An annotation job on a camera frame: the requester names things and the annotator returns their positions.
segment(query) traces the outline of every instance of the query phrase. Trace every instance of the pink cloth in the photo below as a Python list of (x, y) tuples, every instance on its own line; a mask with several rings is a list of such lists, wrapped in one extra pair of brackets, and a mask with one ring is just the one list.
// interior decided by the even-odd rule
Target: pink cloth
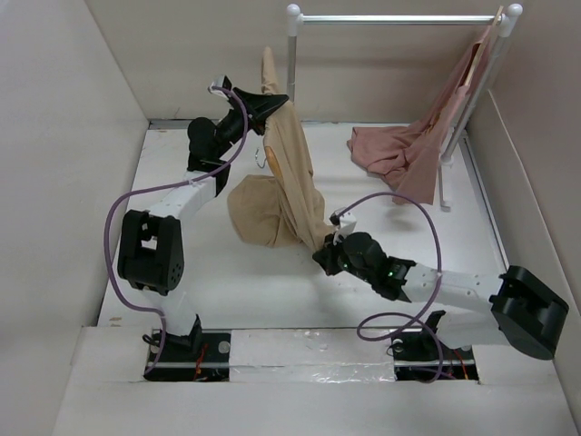
[[(429, 113), (407, 127), (354, 127), (347, 145), (355, 164), (377, 173), (396, 192), (420, 203), (434, 203), (440, 148), (466, 96), (477, 85), (488, 60), (487, 50), (470, 84), (464, 85), (478, 45), (486, 44), (490, 28), (472, 44), (454, 68)], [(397, 204), (405, 200), (393, 197)]]

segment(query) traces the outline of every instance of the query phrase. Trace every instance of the metal rod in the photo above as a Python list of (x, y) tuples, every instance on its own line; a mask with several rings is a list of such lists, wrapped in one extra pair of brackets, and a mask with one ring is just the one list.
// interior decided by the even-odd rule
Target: metal rod
[(301, 15), (304, 25), (491, 25), (494, 15)]
[(482, 77), (480, 78), (480, 82), (478, 83), (476, 89), (472, 92), (472, 94), (468, 98), (468, 102), (466, 103), (466, 106), (464, 107), (464, 111), (462, 111), (462, 115), (460, 116), (460, 119), (458, 120), (458, 125), (456, 126), (456, 129), (454, 130), (454, 134), (452, 134), (452, 137), (450, 138), (450, 142), (448, 143), (446, 150), (440, 156), (440, 161), (442, 163), (448, 163), (451, 161), (452, 154), (454, 153), (454, 150), (456, 149), (456, 146), (458, 145), (458, 140), (460, 139), (462, 132), (466, 128), (466, 124), (468, 124), (468, 120), (470, 119), (470, 116), (472, 115), (472, 113), (474, 112), (474, 109), (476, 108), (476, 103), (478, 101), (478, 98), (480, 97), (480, 94), (482, 93), (482, 91), (484, 90), (484, 88), (487, 84), (488, 78), (490, 77), (490, 73), (492, 72), (495, 63), (497, 62), (497, 59), (500, 57), (500, 55), (502, 53), (502, 49), (504, 48), (505, 42), (507, 41), (507, 39), (508, 38), (505, 38), (505, 37), (498, 37), (497, 40), (495, 41), (494, 46), (492, 47), (492, 50), (490, 53), (490, 58), (489, 58), (489, 61), (487, 63), (487, 67), (485, 68), (484, 73), (482, 73)]
[(297, 68), (297, 37), (289, 36), (289, 52), (287, 65), (287, 95), (294, 102), (294, 83)]

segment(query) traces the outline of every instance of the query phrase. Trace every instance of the white floor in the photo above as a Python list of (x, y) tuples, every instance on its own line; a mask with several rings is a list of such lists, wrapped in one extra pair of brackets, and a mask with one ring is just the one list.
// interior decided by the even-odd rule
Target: white floor
[[(326, 214), (387, 186), (350, 160), (345, 144), (352, 124), (306, 124), (305, 134), (315, 171), (315, 184), (326, 200)], [(252, 134), (233, 164), (224, 192), (189, 222), (182, 223), (185, 274), (180, 284), (205, 328), (355, 327), (380, 311), (415, 313), (414, 304), (381, 299), (349, 275), (327, 277), (304, 246), (269, 249), (243, 243), (234, 232), (226, 198), (248, 173), (261, 170), (254, 154), (261, 138)], [(149, 131), (133, 189), (180, 180), (188, 156), (184, 130)], [(503, 265), (487, 216), (478, 205), (461, 151), (456, 150), (451, 213), (436, 204), (428, 208), (438, 229), (444, 269), (465, 273), (500, 273)], [(134, 197), (129, 207), (142, 210), (165, 193)], [(431, 232), (412, 205), (400, 207), (382, 197), (359, 206), (358, 230), (369, 232), (388, 255), (435, 265)], [(122, 281), (130, 301), (148, 304), (142, 293)], [(155, 315), (132, 312), (107, 289), (100, 326), (157, 325)], [(389, 325), (399, 320), (388, 321)]]
[[(345, 146), (350, 128), (305, 125), (327, 214), (386, 189), (350, 161)], [(150, 131), (133, 188), (177, 180), (187, 143), (182, 130)], [(181, 286), (189, 287), (204, 328), (266, 329), (233, 333), (231, 382), (144, 381), (147, 346), (141, 335), (158, 320), (126, 310), (108, 289), (100, 327), (84, 329), (78, 342), (54, 436), (577, 434), (552, 362), (529, 359), (509, 347), (474, 348), (480, 383), (423, 385), (393, 382), (386, 345), (358, 341), (352, 329), (276, 330), (354, 327), (374, 312), (413, 313), (418, 307), (382, 300), (347, 275), (326, 277), (303, 247), (272, 250), (238, 239), (226, 196), (245, 174), (268, 172), (254, 162), (259, 143), (260, 138), (251, 138), (232, 167), (226, 192), (191, 223), (182, 223), (186, 274)], [(453, 211), (428, 208), (442, 242), (444, 268), (500, 273), (502, 258), (475, 190), (473, 168), (460, 149), (455, 158)], [(133, 198), (130, 208), (146, 208), (161, 196)], [(427, 224), (412, 206), (377, 199), (355, 214), (358, 229), (371, 233), (386, 253), (434, 264)], [(123, 291), (132, 302), (147, 303), (124, 282)]]

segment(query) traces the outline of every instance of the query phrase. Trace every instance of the beige wall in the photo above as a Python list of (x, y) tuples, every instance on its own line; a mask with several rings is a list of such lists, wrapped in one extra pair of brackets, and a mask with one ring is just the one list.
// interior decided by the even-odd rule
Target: beige wall
[(147, 121), (83, 0), (0, 1), (0, 41), (0, 434), (45, 436)]
[[(258, 90), (271, 45), (280, 79), (291, 0), (87, 0), (148, 118), (222, 117), (206, 87), (228, 74)], [(316, 14), (487, 14), (498, 0), (310, 0)], [(420, 117), (475, 27), (303, 27), (297, 106), (303, 119), (406, 122)]]
[[(507, 255), (581, 307), (581, 2), (528, 0), (492, 94), (470, 122)], [(573, 307), (556, 357), (581, 422), (581, 324)]]

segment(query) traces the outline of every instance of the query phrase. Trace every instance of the white pipe connector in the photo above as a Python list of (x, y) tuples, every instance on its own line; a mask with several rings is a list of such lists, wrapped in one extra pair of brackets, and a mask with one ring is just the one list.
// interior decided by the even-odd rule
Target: white pipe connector
[(287, 6), (287, 35), (297, 36), (299, 25), (302, 24), (302, 14), (299, 5), (291, 4)]
[(523, 6), (515, 3), (507, 8), (505, 14), (502, 15), (500, 22), (500, 30), (498, 36), (501, 38), (508, 38), (515, 28), (518, 18), (523, 14)]

